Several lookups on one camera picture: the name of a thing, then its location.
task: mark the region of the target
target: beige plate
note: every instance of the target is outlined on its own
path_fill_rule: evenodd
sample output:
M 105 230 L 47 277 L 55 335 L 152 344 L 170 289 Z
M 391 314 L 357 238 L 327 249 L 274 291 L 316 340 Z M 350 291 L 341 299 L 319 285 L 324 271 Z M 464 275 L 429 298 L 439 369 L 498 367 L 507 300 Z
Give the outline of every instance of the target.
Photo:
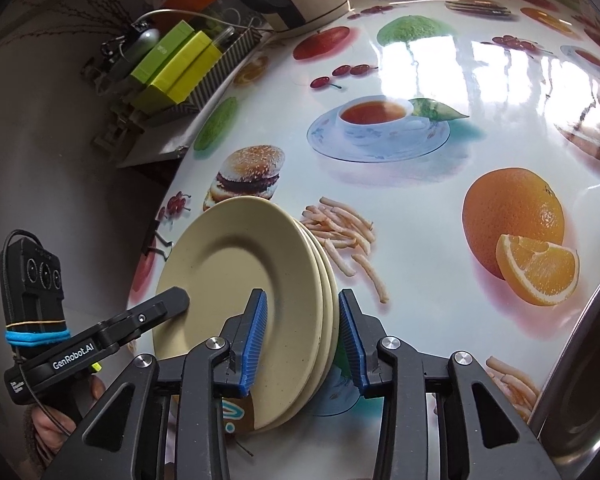
M 336 275 L 333 273 L 333 267 L 331 267 L 329 257 L 324 251 L 324 248 L 320 245 L 320 242 L 315 238 L 312 232 L 309 231 L 309 229 L 307 229 L 304 225 L 302 225 L 300 222 L 298 222 L 298 225 L 302 227 L 302 230 L 308 235 L 309 239 L 318 251 L 318 254 L 320 254 L 320 259 L 322 260 L 324 268 L 327 271 L 327 277 L 331 289 L 331 303 L 333 305 L 333 327 L 331 329 L 331 347 L 329 350 L 329 355 L 327 357 L 327 366 L 324 368 L 324 371 L 322 372 L 322 377 L 320 378 L 320 383 L 315 389 L 315 391 L 317 392 L 320 386 L 322 386 L 324 380 L 327 378 L 327 375 L 331 368 L 331 364 L 333 363 L 333 358 L 336 355 L 336 347 L 338 346 L 338 334 L 340 333 L 340 302 L 338 300 L 338 282 L 336 282 Z
M 318 349 L 318 357 L 315 360 L 314 370 L 309 376 L 309 380 L 300 393 L 300 396 L 280 418 L 274 420 L 266 428 L 263 428 L 262 431 L 272 430 L 273 428 L 277 428 L 278 426 L 284 424 L 286 421 L 295 416 L 311 400 L 320 386 L 322 386 L 322 383 L 327 376 L 329 368 L 331 367 L 331 363 L 333 363 L 333 357 L 338 344 L 340 311 L 334 309 L 334 305 L 338 304 L 338 292 L 333 270 L 331 269 L 329 261 L 325 260 L 326 253 L 324 254 L 324 258 L 322 257 L 321 253 L 323 253 L 324 250 L 315 237 L 311 235 L 311 233 L 306 230 L 300 222 L 298 222 L 296 225 L 298 230 L 302 233 L 302 236 L 305 237 L 307 242 L 311 244 L 315 261 L 318 265 L 318 269 L 320 270 L 322 304 L 324 305 L 322 311 L 322 338 L 320 340 L 320 348 Z
M 322 332 L 320 275 L 294 220 L 251 196 L 213 206 L 177 241 L 158 292 L 174 285 L 191 303 L 182 317 L 154 328 L 158 359 L 219 335 L 228 317 L 244 311 L 251 289 L 266 291 L 267 330 L 251 387 L 254 429 L 279 418 L 308 381 Z

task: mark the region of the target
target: orange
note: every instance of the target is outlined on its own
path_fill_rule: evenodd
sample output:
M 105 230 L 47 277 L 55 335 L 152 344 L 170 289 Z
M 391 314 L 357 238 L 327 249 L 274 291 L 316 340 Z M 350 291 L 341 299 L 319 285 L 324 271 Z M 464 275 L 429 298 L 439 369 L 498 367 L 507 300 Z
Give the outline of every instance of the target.
M 476 180 L 464 197 L 462 226 L 471 252 L 503 279 L 496 261 L 500 235 L 562 244 L 564 214 L 549 185 L 533 171 L 504 168 Z
M 238 70 L 238 73 L 234 78 L 234 84 L 247 85 L 253 83 L 256 79 L 260 78 L 268 65 L 269 57 L 267 56 L 260 56 L 259 58 L 254 59 Z
M 527 303 L 553 306 L 566 300 L 578 285 L 578 253 L 567 247 L 502 235 L 496 259 L 513 292 Z

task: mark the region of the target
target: screw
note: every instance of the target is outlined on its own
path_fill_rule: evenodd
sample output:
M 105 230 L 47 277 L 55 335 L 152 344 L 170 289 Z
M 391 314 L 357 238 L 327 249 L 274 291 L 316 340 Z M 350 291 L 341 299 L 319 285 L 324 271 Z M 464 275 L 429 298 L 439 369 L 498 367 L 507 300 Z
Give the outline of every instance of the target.
M 464 350 L 456 352 L 454 354 L 454 359 L 456 360 L 456 363 L 464 366 L 470 365 L 474 361 L 472 355 L 469 354 L 469 352 L 465 352 Z
M 134 365 L 138 368 L 147 368 L 154 361 L 149 354 L 140 354 L 134 357 Z
M 382 339 L 382 346 L 388 348 L 389 350 L 395 350 L 396 348 L 400 348 L 400 340 L 397 337 L 388 335 Z
M 206 340 L 206 347 L 209 350 L 219 350 L 224 346 L 224 338 L 222 337 L 210 337 Z

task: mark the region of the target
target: hand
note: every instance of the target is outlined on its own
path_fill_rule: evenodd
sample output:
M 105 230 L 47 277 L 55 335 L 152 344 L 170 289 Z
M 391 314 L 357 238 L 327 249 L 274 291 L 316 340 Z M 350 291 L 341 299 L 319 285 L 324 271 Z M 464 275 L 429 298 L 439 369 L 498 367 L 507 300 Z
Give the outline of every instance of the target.
M 91 386 L 91 396 L 93 397 L 92 406 L 96 403 L 103 394 L 106 387 L 104 383 L 95 375 L 89 378 Z M 64 413 L 58 410 L 46 406 L 60 424 L 62 424 L 70 433 L 75 430 L 75 423 Z M 33 421 L 33 427 L 36 429 L 36 439 L 42 441 L 42 443 L 53 453 L 57 454 L 62 447 L 62 444 L 67 440 L 67 437 L 60 431 L 59 428 L 45 415 L 45 413 L 36 406 L 31 410 L 31 419 Z

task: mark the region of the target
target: leaf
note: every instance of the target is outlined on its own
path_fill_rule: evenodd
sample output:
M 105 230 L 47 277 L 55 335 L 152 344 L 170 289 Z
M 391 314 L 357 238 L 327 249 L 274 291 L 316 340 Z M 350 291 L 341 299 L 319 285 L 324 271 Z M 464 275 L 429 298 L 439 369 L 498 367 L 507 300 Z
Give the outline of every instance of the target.
M 409 99 L 409 102 L 413 105 L 413 115 L 416 117 L 426 117 L 430 121 L 453 121 L 454 119 L 468 117 L 468 115 L 461 114 L 451 106 L 440 103 L 435 99 L 419 97 L 417 99 Z
M 216 139 L 221 137 L 232 122 L 237 109 L 238 99 L 235 97 L 229 97 L 222 101 L 202 126 L 196 142 L 193 143 L 193 149 L 197 152 L 206 150 Z

